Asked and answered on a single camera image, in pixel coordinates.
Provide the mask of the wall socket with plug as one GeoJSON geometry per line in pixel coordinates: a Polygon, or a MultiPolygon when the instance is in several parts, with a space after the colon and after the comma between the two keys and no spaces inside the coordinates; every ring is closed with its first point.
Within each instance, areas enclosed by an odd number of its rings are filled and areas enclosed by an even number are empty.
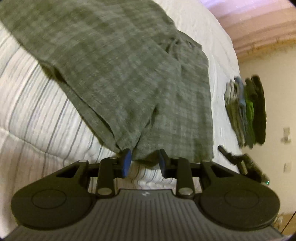
{"type": "Polygon", "coordinates": [[[283,137],[281,138],[281,142],[288,144],[291,142],[290,139],[290,127],[283,128],[283,137]]]}

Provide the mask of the pink curtain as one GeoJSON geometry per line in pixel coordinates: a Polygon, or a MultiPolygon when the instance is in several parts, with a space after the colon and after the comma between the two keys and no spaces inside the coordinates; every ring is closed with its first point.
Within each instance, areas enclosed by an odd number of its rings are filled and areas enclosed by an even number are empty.
{"type": "Polygon", "coordinates": [[[240,61],[295,44],[292,1],[201,1],[230,36],[240,61]]]}

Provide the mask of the grey striped bed cover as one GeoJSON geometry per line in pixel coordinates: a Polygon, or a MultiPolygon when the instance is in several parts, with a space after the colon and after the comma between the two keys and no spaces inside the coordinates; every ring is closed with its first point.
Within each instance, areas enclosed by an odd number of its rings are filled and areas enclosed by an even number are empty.
{"type": "MultiPolygon", "coordinates": [[[[208,58],[214,146],[240,154],[224,104],[226,84],[239,74],[229,35],[202,1],[159,5],[208,58]]],[[[1,237],[16,228],[10,203],[20,188],[75,161],[96,163],[112,155],[57,82],[1,27],[1,237]]]]}

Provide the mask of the beige wall switch plate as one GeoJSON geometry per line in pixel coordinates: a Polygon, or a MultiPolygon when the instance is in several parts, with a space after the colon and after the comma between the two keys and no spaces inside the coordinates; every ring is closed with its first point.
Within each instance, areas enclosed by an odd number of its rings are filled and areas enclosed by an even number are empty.
{"type": "Polygon", "coordinates": [[[292,163],[285,163],[284,164],[284,169],[283,169],[284,173],[290,173],[291,169],[292,169],[292,163]]]}

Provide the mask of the stack of folded clothes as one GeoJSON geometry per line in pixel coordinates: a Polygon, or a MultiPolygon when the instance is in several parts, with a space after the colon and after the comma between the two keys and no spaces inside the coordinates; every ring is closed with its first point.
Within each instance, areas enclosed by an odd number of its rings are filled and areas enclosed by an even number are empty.
{"type": "Polygon", "coordinates": [[[266,100],[258,75],[242,80],[236,76],[226,83],[226,111],[240,148],[252,149],[266,139],[266,100]]]}

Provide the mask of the grey plaid garment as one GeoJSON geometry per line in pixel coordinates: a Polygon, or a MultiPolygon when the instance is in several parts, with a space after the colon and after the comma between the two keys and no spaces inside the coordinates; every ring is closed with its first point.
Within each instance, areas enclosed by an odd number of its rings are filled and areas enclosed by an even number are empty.
{"type": "Polygon", "coordinates": [[[213,157],[208,59],[154,1],[2,1],[1,22],[110,150],[213,157]]]}

